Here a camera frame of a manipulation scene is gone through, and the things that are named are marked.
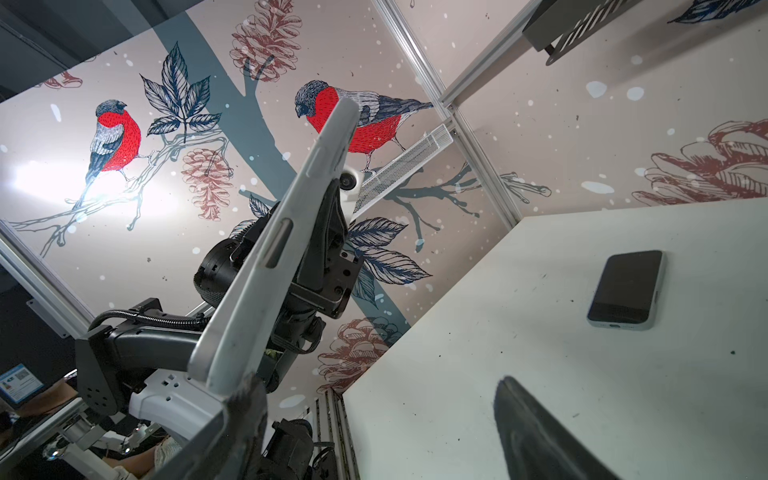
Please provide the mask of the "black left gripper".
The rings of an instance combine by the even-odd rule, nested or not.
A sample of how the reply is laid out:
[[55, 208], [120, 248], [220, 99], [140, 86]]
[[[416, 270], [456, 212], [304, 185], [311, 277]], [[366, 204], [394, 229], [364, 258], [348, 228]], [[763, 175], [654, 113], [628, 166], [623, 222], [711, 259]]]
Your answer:
[[308, 245], [286, 296], [292, 314], [316, 312], [338, 319], [349, 302], [362, 268], [344, 250], [349, 227], [341, 205], [343, 182], [330, 182], [314, 221]]

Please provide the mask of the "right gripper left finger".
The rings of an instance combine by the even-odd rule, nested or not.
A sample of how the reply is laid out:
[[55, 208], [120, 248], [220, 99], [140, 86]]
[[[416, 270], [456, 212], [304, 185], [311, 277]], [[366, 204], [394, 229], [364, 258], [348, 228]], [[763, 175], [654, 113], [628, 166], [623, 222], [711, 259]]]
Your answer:
[[157, 422], [186, 439], [181, 450], [156, 469], [156, 479], [240, 478], [254, 445], [264, 435], [264, 382], [248, 375], [229, 395], [208, 391], [180, 373], [156, 373]]

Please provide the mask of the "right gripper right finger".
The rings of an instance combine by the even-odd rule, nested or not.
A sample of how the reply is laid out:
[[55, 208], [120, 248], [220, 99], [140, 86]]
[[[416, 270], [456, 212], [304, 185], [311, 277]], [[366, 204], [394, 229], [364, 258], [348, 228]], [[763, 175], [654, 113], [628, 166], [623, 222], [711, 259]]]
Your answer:
[[498, 383], [493, 409], [511, 479], [616, 477], [513, 377]]

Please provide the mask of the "white phone case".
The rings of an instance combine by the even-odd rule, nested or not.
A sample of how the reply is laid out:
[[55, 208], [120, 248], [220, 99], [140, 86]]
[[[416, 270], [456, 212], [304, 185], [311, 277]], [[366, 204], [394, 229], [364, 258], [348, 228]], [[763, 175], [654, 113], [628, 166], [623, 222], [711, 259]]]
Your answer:
[[188, 365], [189, 375], [217, 395], [234, 392], [257, 370], [290, 285], [309, 261], [321, 208], [339, 198], [357, 104], [340, 100], [316, 144], [216, 307]]

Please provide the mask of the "black phone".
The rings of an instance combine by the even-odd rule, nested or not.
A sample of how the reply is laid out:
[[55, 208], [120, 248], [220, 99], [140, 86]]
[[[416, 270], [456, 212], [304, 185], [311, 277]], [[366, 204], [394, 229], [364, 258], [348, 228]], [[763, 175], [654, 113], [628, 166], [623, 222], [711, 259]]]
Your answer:
[[587, 321], [598, 328], [649, 330], [656, 319], [666, 260], [666, 253], [661, 250], [610, 256], [587, 312]]

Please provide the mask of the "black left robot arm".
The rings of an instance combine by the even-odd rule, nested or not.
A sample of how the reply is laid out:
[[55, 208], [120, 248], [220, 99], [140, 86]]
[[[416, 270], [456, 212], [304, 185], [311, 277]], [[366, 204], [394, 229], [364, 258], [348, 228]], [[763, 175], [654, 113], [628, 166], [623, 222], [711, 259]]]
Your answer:
[[[343, 247], [348, 236], [344, 211], [353, 208], [351, 195], [357, 185], [352, 174], [344, 173], [323, 198], [310, 245], [284, 297], [257, 373], [268, 392], [277, 388], [298, 356], [317, 348], [325, 318], [339, 317], [347, 305], [362, 267]], [[220, 304], [270, 218], [265, 215], [247, 225], [206, 256], [195, 275], [195, 287], [211, 305]], [[156, 298], [100, 314], [76, 343], [81, 391], [88, 405], [109, 413], [126, 408], [129, 394], [144, 389], [150, 371], [176, 370], [191, 357], [209, 321], [203, 313], [166, 314]], [[236, 478], [335, 478], [330, 463], [334, 447], [314, 441], [315, 430], [308, 421], [281, 420], [273, 429], [263, 452], [253, 438], [248, 440]]]

